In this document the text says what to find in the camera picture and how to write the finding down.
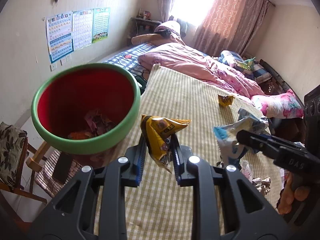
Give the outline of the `right hand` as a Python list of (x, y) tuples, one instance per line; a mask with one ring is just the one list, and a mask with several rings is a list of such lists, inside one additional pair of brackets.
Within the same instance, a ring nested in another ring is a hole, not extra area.
[(292, 203), (294, 200), (300, 202), (304, 201), (309, 193), (310, 189), (306, 186), (300, 186), (295, 191), (291, 189), (293, 182), (293, 174), (289, 173), (286, 181), (286, 185), (282, 191), (277, 210), (280, 215), (288, 214), (292, 209)]

